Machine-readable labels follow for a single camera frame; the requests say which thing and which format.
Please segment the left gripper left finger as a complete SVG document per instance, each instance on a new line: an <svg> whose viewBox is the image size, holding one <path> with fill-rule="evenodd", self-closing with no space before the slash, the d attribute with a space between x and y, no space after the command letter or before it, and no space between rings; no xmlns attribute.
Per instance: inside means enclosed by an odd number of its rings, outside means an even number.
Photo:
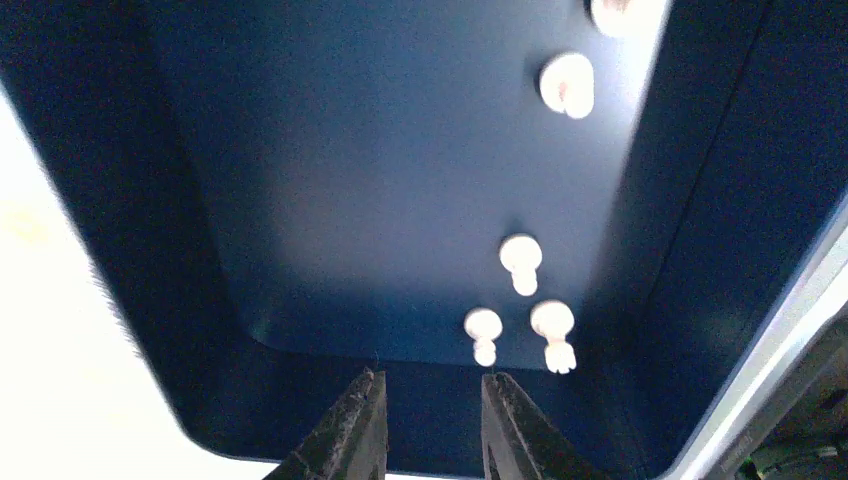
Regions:
<svg viewBox="0 0 848 480"><path fill-rule="evenodd" d="M365 369L265 479L383 479L387 454L386 373Z"/></svg>

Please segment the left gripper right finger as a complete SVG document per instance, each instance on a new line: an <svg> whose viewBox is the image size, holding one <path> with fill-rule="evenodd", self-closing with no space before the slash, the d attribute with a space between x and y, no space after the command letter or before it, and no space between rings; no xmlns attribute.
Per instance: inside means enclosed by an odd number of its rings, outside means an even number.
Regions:
<svg viewBox="0 0 848 480"><path fill-rule="evenodd" d="M607 479L507 373L481 382L481 440L487 479Z"/></svg>

